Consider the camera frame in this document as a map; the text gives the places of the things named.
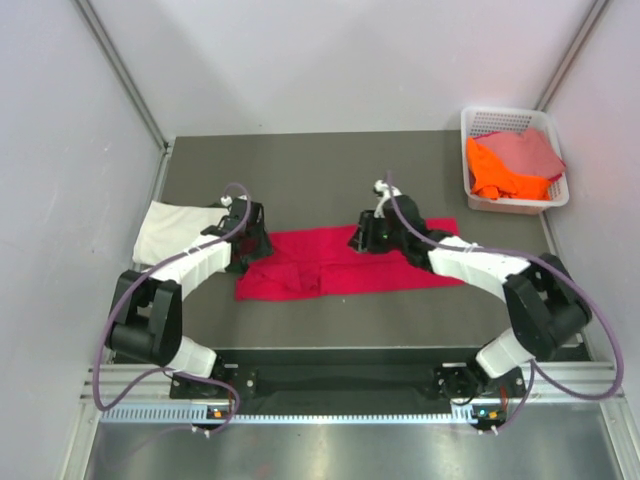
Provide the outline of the crimson red t-shirt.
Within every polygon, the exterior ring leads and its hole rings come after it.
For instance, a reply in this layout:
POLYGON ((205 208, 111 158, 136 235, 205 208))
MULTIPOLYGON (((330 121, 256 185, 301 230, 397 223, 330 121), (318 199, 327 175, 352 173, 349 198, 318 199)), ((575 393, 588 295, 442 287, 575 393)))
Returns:
POLYGON ((274 254, 251 264, 236 281, 235 299, 285 302, 461 284, 412 267, 397 251, 359 254, 347 246, 355 232, 347 225, 272 233, 274 254))

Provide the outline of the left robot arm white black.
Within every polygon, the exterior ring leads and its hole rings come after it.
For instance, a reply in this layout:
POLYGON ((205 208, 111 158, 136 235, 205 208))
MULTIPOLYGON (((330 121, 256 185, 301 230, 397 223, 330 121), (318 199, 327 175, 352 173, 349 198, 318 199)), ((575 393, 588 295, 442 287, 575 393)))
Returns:
POLYGON ((150 204, 133 251, 143 271, 120 275, 107 348, 135 360, 192 376, 205 396, 226 387, 214 350, 183 333, 183 303, 211 276, 244 274, 274 252, 264 207, 226 196, 208 207, 150 204))

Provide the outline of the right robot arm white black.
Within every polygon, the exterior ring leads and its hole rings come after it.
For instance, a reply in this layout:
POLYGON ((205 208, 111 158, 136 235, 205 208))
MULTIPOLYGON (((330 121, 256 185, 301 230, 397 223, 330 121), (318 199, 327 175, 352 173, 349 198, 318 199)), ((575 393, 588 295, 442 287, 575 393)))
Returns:
POLYGON ((498 389, 505 374, 531 360, 546 361, 588 325, 591 309, 566 281, 564 265, 551 254, 530 260, 486 252, 445 230, 426 226, 406 195, 383 197, 360 213, 348 246, 361 254, 399 252, 409 265, 459 280, 501 300, 510 327, 468 362, 466 380, 476 394, 498 389))

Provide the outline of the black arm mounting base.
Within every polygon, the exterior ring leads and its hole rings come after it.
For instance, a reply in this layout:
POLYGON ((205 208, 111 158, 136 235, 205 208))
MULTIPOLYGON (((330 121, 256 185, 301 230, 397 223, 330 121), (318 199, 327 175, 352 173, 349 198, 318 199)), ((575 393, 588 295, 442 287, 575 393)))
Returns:
POLYGON ((428 399, 515 399, 524 394, 522 369, 492 379, 472 348, 223 349, 210 377, 255 399, 281 392, 402 392, 428 399))

